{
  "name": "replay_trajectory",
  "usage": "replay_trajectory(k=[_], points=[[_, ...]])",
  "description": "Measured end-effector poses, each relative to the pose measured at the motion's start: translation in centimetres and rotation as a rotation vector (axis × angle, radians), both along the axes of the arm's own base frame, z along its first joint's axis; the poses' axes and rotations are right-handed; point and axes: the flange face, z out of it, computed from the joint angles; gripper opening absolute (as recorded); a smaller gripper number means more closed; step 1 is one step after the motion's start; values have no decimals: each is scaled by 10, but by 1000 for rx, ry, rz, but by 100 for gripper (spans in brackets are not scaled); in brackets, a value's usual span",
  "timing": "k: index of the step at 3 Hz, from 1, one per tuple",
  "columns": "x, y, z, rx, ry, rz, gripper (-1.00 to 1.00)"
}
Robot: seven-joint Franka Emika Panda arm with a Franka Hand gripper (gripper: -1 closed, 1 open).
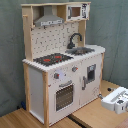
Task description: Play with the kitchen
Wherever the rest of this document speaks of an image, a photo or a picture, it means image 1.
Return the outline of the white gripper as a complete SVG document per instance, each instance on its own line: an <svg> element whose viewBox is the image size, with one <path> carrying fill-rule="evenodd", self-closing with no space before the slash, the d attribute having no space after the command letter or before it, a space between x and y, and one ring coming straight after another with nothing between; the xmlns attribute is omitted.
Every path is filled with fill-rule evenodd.
<svg viewBox="0 0 128 128"><path fill-rule="evenodd" d="M118 87L101 100L101 105L116 114L128 112L128 89Z"/></svg>

